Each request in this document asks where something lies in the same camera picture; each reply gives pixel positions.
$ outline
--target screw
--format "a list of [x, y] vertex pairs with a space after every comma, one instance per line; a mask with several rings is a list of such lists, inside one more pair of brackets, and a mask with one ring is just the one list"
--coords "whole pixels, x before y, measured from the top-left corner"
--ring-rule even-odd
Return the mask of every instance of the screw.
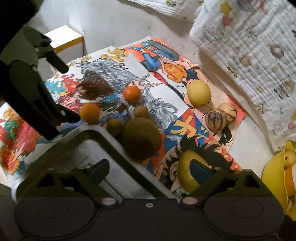
[[194, 205], [197, 203], [197, 199], [194, 197], [185, 197], [182, 201], [187, 205]]
[[114, 205], [116, 203], [116, 199], [115, 198], [112, 198], [112, 197], [105, 197], [101, 200], [102, 204], [104, 205], [108, 205], [108, 206], [111, 206], [111, 205]]
[[146, 207], [153, 207], [152, 203], [146, 203]]
[[58, 131], [58, 132], [62, 132], [62, 129], [61, 129], [60, 126], [57, 126], [57, 131]]

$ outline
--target white box with yellow edge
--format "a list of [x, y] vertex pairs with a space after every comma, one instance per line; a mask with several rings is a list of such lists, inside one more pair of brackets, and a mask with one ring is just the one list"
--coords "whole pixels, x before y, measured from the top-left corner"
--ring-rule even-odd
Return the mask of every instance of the white box with yellow edge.
[[65, 63], [83, 56], [83, 36], [70, 27], [64, 25], [45, 35], [52, 40], [51, 46]]

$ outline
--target red-orange ball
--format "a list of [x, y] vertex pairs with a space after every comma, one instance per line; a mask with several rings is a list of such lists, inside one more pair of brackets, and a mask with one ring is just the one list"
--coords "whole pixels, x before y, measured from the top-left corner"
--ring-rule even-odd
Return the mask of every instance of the red-orange ball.
[[123, 97], [129, 104], [135, 104], [141, 98], [141, 91], [134, 85], [128, 86], [123, 91]]
[[91, 125], [96, 125], [100, 119], [100, 109], [94, 103], [84, 104], [80, 109], [82, 120]]

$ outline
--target metal tray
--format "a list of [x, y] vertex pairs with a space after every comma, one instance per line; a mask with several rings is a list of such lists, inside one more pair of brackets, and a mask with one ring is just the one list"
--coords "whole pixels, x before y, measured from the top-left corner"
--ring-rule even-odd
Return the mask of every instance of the metal tray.
[[77, 127], [39, 157], [15, 180], [12, 198], [17, 201], [22, 197], [48, 168], [65, 173], [93, 165], [103, 158], [109, 160], [110, 172], [100, 186], [115, 198], [178, 199], [143, 166], [128, 157], [117, 140], [97, 125]]

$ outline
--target orange shirt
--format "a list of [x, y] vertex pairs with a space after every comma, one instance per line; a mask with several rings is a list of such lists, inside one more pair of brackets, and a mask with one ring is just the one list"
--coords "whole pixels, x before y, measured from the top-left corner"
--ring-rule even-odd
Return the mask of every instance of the orange shirt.
[[177, 83], [182, 82], [182, 78], [187, 77], [187, 73], [182, 65], [164, 63], [164, 69], [168, 73], [168, 79]]

